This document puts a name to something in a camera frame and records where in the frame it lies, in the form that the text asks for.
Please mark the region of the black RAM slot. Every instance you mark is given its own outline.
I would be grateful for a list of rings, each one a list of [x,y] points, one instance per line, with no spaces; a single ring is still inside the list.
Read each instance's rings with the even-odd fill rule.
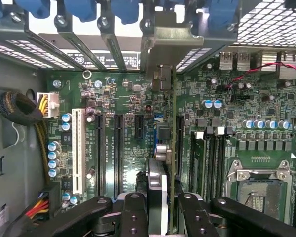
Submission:
[[[224,186],[224,165],[225,165],[225,148],[226,148],[226,129],[218,127],[218,151],[217,151],[217,193],[216,196],[223,195]]]
[[[209,163],[208,163],[208,186],[207,195],[208,201],[210,201],[215,193],[215,153],[216,153],[216,139],[214,132],[209,135]]]

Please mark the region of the long black expansion slot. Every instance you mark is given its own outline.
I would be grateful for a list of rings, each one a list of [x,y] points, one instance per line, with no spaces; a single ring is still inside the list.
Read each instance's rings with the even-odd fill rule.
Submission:
[[[94,121],[95,142],[95,194],[102,196],[105,193],[105,116],[96,114]]]
[[[123,161],[124,161],[124,117],[114,115],[114,197],[123,192]]]
[[[176,116],[176,161],[177,175],[181,175],[182,154],[183,154],[183,137],[184,137],[184,116]]]

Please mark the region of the CPU socket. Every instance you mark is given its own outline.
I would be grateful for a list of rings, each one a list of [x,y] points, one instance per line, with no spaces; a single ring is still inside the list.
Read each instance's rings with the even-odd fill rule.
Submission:
[[[226,173],[223,196],[247,207],[291,224],[292,185],[290,163],[279,162],[277,167],[244,167],[235,159]]]

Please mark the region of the blue expansion slot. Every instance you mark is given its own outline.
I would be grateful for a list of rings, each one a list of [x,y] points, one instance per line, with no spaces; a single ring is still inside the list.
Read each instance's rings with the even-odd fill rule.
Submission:
[[[153,156],[155,156],[156,144],[158,144],[157,124],[158,123],[163,123],[163,121],[164,121],[164,115],[163,114],[154,114],[153,115]]]

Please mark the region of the white expansion slot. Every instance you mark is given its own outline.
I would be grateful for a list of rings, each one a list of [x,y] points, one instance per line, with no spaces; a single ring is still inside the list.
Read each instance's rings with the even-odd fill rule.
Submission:
[[[82,195],[86,188],[85,110],[72,109],[72,178],[73,193]]]

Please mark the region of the short black expansion slot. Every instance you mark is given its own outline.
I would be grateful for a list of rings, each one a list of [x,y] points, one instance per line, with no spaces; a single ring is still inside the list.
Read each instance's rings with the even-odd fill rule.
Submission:
[[[136,139],[143,139],[143,136],[144,136],[144,116],[143,115],[135,115],[134,123],[135,123],[135,138]]]

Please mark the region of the green motherboard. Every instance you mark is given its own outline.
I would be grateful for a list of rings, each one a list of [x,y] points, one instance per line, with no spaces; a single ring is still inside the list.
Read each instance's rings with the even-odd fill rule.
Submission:
[[[181,214],[177,197],[193,193],[209,204],[217,193],[218,127],[226,129],[224,186],[231,162],[244,167],[277,167],[290,163],[292,185],[291,226],[296,228],[296,52],[263,52],[251,55],[250,69],[237,70],[237,53],[231,71],[219,69],[219,55],[186,74],[177,74],[177,116],[184,116],[181,175],[176,175],[174,221],[178,234]],[[101,217],[87,237],[112,237],[128,193],[141,193],[147,208],[147,160],[151,135],[135,138],[135,115],[144,116],[148,95],[146,76],[135,73],[52,72],[48,93],[59,94],[59,116],[48,118],[47,173],[56,183],[50,195],[51,214],[63,213],[97,196],[95,194],[96,114],[105,116],[105,193],[116,206],[112,216]],[[85,110],[86,188],[73,193],[72,109]],[[124,117],[123,192],[114,197],[114,115]],[[215,193],[208,201],[209,138],[214,132]]]

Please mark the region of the white power connector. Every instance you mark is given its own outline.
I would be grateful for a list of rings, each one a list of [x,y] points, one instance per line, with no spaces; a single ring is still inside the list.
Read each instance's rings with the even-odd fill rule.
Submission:
[[[37,105],[44,118],[57,118],[59,116],[59,94],[37,92]]]

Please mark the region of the silver USB port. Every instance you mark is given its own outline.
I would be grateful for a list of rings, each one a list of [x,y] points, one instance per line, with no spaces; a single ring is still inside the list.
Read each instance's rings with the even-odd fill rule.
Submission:
[[[248,71],[250,69],[251,55],[249,53],[237,53],[237,70]]]
[[[234,53],[220,52],[219,57],[219,69],[231,71],[233,69]]]

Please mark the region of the metal slot cover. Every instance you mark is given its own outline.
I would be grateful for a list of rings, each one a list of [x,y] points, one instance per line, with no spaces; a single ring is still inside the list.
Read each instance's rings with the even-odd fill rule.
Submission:
[[[127,70],[124,58],[115,35],[115,21],[113,17],[101,16],[98,19],[98,28],[101,33],[101,37],[106,47],[108,48],[111,56],[113,57],[118,69],[121,72]]]
[[[40,68],[66,71],[81,69],[77,62],[30,30],[0,29],[0,45],[41,63]]]
[[[86,56],[100,71],[106,70],[106,67],[91,52],[89,47],[73,32],[71,15],[57,14],[54,18],[54,25],[57,28],[58,34],[74,49]]]

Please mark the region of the blue retention clip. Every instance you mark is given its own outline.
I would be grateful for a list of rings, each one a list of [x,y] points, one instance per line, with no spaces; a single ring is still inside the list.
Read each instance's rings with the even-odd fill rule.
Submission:
[[[30,12],[37,19],[45,19],[50,16],[50,0],[14,0],[15,3]]]
[[[96,0],[64,0],[64,5],[67,12],[81,22],[91,22],[97,18]]]
[[[111,0],[112,12],[123,25],[134,24],[139,18],[141,0]]]
[[[226,29],[229,32],[235,28],[233,18],[239,0],[209,0],[208,28],[210,31]]]

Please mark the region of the open black PC case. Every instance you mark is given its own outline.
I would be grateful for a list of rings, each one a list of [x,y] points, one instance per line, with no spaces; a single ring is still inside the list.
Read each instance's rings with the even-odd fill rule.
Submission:
[[[296,237],[296,0],[0,0],[0,237]]]

